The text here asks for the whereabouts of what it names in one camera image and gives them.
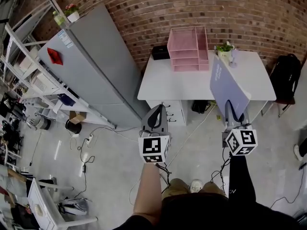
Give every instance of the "black box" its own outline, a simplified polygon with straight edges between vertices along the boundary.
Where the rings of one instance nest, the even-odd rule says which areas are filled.
[[[163,46],[153,47],[152,55],[153,55],[154,60],[169,59],[169,53],[167,50],[167,46],[163,45]]]

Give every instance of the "white drawer cabinet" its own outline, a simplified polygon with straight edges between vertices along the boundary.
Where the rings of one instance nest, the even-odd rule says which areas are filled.
[[[167,112],[167,120],[169,126],[185,126],[186,123],[186,110],[185,101],[167,101],[167,100],[157,100],[157,101],[147,101],[150,108],[154,108],[159,104],[163,104]]]

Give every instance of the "refrigerator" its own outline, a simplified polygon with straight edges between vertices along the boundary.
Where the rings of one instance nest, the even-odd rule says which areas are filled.
[[[63,65],[52,64],[47,48]],[[142,81],[125,42],[103,4],[62,29],[38,52],[46,66],[110,122],[139,127],[150,110],[137,99]]]

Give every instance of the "black sleeve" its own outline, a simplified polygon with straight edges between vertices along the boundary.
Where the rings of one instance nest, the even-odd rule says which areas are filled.
[[[123,225],[114,230],[147,230],[153,228],[153,225],[145,217],[132,216]]]

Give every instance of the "white cable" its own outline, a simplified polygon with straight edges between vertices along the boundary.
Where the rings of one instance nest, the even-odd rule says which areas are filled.
[[[187,140],[193,135],[193,133],[196,131],[196,129],[198,129],[199,126],[202,125],[203,122],[206,121],[207,117],[209,116],[209,114],[212,112],[212,110],[216,107],[216,104],[214,105],[213,108],[211,108],[210,112],[207,114],[207,116],[205,117],[205,119],[195,128],[195,130],[193,130],[193,132],[189,135],[188,138],[186,138],[186,140],[183,142],[182,146],[179,148],[178,152],[176,153],[176,155],[173,157],[173,159],[171,160],[171,162],[169,162],[169,164],[167,165],[170,166],[170,164],[172,163],[172,161],[175,159],[175,157],[178,155],[178,153],[180,152],[180,150],[183,148],[183,146],[186,144]]]
[[[77,140],[76,140],[76,138],[75,137],[73,137],[73,136],[71,136],[71,138],[70,138],[70,140],[69,140],[69,148],[71,149],[71,140],[72,139],[74,139],[75,140],[75,142],[76,142],[76,145],[75,146],[77,146]]]
[[[162,173],[160,173],[160,176],[162,177],[162,179],[163,179],[164,182],[166,183],[166,179],[165,179],[165,177],[162,175]],[[130,191],[129,191],[129,203],[130,203],[132,206],[134,206],[134,204],[131,203],[130,195],[131,195],[131,192],[132,192],[133,188],[136,186],[136,184],[137,184],[140,180],[141,180],[141,178],[139,178],[139,180],[138,180],[135,184],[133,184],[132,188],[131,188]]]
[[[134,141],[134,142],[138,142],[138,141],[136,141],[136,140],[132,140],[132,139],[126,137],[126,136],[123,136],[122,134],[116,132],[115,130],[113,130],[113,129],[109,128],[109,127],[102,127],[101,130],[99,131],[99,133],[98,133],[98,135],[97,135],[97,138],[96,138],[96,140],[95,140],[95,142],[94,142],[94,145],[93,145],[92,147],[95,146],[95,144],[96,144],[96,142],[97,142],[97,140],[98,140],[98,138],[99,138],[99,136],[100,136],[101,131],[103,131],[104,129],[113,131],[113,132],[115,132],[116,134],[118,134],[119,136],[121,136],[121,137],[123,137],[123,138],[126,138],[126,139],[128,139],[128,140],[131,140],[131,141]]]
[[[135,185],[139,182],[141,180],[141,178],[139,178],[139,180],[137,180],[137,182],[135,183],[135,184],[133,184],[133,186],[132,186],[132,188],[130,189],[130,191],[129,191],[129,203],[132,205],[132,206],[134,206],[134,204],[132,204],[131,203],[131,201],[130,201],[130,194],[131,194],[131,191],[133,190],[133,188],[135,187]]]

